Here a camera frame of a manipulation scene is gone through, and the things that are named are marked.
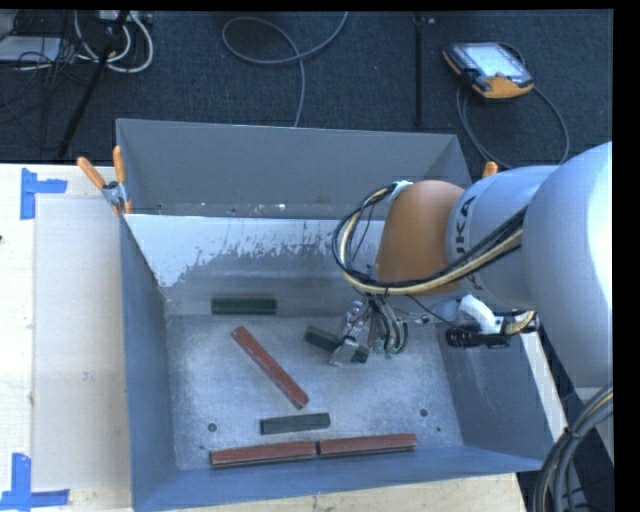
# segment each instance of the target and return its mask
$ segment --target red wooden block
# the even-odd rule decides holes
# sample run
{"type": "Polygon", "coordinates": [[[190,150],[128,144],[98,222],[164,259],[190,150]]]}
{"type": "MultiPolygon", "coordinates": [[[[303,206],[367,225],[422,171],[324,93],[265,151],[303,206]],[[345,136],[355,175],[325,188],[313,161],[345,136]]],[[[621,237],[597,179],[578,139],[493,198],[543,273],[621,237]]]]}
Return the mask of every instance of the red wooden block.
{"type": "Polygon", "coordinates": [[[209,453],[209,458],[212,466],[229,467],[303,460],[315,455],[314,441],[292,441],[212,451],[209,453]]]}
{"type": "Polygon", "coordinates": [[[302,388],[296,384],[247,329],[238,327],[231,335],[238,342],[238,345],[249,354],[251,359],[262,368],[271,381],[291,400],[296,408],[302,409],[309,402],[309,397],[302,388]]]}
{"type": "Polygon", "coordinates": [[[415,434],[384,434],[379,436],[345,437],[318,442],[321,457],[360,455],[411,450],[418,444],[415,434]]]}

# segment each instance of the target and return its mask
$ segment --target handheld device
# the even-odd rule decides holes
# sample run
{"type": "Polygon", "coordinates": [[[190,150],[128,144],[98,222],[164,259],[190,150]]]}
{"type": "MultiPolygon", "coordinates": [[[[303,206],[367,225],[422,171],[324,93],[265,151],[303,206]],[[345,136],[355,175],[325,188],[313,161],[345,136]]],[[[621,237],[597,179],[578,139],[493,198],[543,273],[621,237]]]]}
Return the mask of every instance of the handheld device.
{"type": "Polygon", "coordinates": [[[451,43],[442,53],[453,71],[486,99],[515,98],[533,89],[529,72],[499,43],[451,43]]]}

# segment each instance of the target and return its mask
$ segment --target white table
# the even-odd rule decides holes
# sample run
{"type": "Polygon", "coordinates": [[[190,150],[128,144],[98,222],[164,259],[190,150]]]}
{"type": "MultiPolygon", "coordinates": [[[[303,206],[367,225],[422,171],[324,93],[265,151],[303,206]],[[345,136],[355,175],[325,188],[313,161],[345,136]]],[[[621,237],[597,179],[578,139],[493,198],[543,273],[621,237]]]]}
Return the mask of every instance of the white table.
{"type": "MultiPolygon", "coordinates": [[[[114,179],[113,168],[99,170],[114,179]]],[[[0,491],[19,452],[32,458],[32,491],[71,489],[69,504],[53,508],[131,510],[117,234],[116,216],[79,168],[0,164],[0,491]],[[68,183],[64,194],[36,194],[31,220],[19,218],[23,167],[68,183]]],[[[525,341],[557,438],[564,415],[551,372],[537,336],[525,341]]],[[[210,508],[399,509],[525,506],[515,474],[505,474],[210,508]]]]}

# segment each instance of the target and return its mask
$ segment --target small black object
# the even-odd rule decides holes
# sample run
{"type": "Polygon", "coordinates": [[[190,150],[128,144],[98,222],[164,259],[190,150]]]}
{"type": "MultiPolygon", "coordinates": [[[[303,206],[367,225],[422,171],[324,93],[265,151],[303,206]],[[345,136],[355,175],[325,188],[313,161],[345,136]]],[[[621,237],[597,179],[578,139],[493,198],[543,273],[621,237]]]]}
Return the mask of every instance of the small black object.
{"type": "Polygon", "coordinates": [[[486,345],[489,348],[507,348],[511,344],[511,336],[481,334],[460,328],[447,329],[445,337],[449,346],[456,348],[470,348],[480,345],[486,345]]]}
{"type": "MultiPolygon", "coordinates": [[[[318,329],[313,325],[307,328],[307,332],[304,335],[304,340],[315,345],[316,347],[323,348],[330,352],[333,352],[340,346],[340,340],[335,334],[318,329]]],[[[358,347],[355,354],[351,358],[352,363],[366,363],[369,357],[369,350],[365,347],[358,347]]]]}
{"type": "Polygon", "coordinates": [[[272,297],[214,297],[211,313],[214,315],[275,315],[278,303],[272,297]]]}
{"type": "Polygon", "coordinates": [[[286,432],[304,432],[306,430],[320,430],[331,425],[329,414],[301,414],[297,416],[280,416],[260,420],[260,433],[283,434],[286,432]]]}

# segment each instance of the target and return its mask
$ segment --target bin floor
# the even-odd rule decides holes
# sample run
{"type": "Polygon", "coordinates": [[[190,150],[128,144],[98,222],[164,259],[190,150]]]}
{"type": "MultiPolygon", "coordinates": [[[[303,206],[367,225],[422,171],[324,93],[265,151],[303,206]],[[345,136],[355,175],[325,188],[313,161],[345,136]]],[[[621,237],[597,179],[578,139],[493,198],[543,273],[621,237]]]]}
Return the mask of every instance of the bin floor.
{"type": "Polygon", "coordinates": [[[185,315],[167,319],[175,449],[181,470],[209,466],[210,450],[297,440],[411,432],[418,447],[461,445],[433,327],[410,324],[407,349],[387,360],[336,367],[304,340],[308,326],[336,332],[335,316],[185,315]],[[246,327],[309,396],[301,410],[231,337],[246,327]],[[260,420],[327,412],[331,425],[261,435],[260,420]]]}

